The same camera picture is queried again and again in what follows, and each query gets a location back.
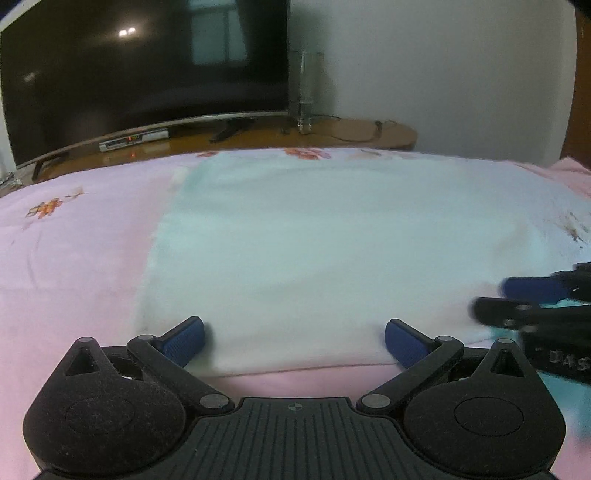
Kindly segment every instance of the blue gripper pad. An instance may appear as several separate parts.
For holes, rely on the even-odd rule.
[[[205,346],[205,327],[199,317],[190,317],[158,340],[158,350],[184,367]]]
[[[433,341],[398,320],[390,320],[384,332],[386,348],[398,363],[409,368],[433,350]]]
[[[558,303],[569,298],[569,287],[555,277],[510,277],[501,284],[501,296],[530,303]]]

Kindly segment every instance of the black television screen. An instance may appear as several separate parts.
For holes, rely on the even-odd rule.
[[[0,36],[17,165],[106,135],[288,106],[288,0],[41,0]]]

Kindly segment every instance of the wooden table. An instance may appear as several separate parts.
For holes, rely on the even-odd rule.
[[[209,139],[222,128],[221,123],[195,124],[185,127],[184,132],[168,140],[106,153],[98,152],[97,145],[82,147],[71,152],[64,160],[48,162],[36,182],[75,171],[200,151],[344,146],[410,150],[417,141],[417,133],[412,128],[397,122],[376,124],[368,120],[323,118],[314,123],[311,134],[302,135],[292,119],[266,118],[257,120],[250,129],[225,141],[210,143]]]

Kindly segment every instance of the wooden door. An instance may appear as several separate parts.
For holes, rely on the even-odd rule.
[[[591,167],[591,20],[577,11],[577,73],[563,157]]]

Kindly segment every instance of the bed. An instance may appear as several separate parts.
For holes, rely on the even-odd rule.
[[[13,192],[0,199],[6,478],[37,474],[22,418],[78,337],[123,345],[199,315],[208,346],[187,369],[230,396],[355,400],[400,372],[390,318],[490,344],[471,299],[591,261],[590,242],[591,174],[571,159],[202,152]],[[545,381],[568,424],[553,472],[586,479],[589,389]]]

